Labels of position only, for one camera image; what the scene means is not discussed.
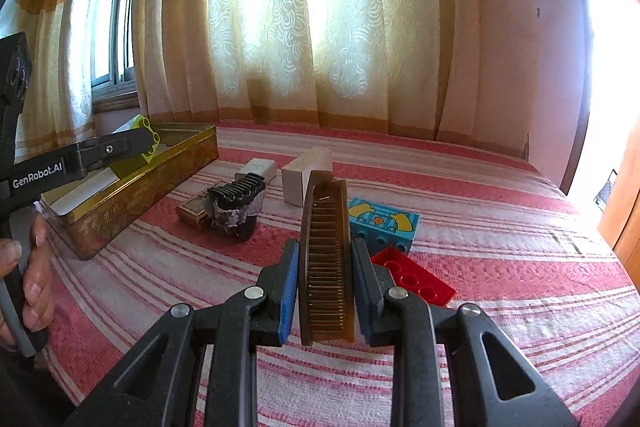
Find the person's left hand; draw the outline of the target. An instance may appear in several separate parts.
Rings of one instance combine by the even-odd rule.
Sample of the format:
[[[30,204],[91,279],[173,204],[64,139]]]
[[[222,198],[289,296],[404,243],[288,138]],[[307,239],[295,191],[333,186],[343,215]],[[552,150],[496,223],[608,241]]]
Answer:
[[[54,315],[55,303],[51,277],[51,247],[48,243],[46,220],[37,213],[32,224],[32,253],[24,272],[23,289],[25,306],[24,325],[32,332],[47,329]],[[1,278],[6,277],[17,267],[22,257],[22,246],[13,239],[1,239]],[[16,342],[1,313],[1,347],[16,351]]]

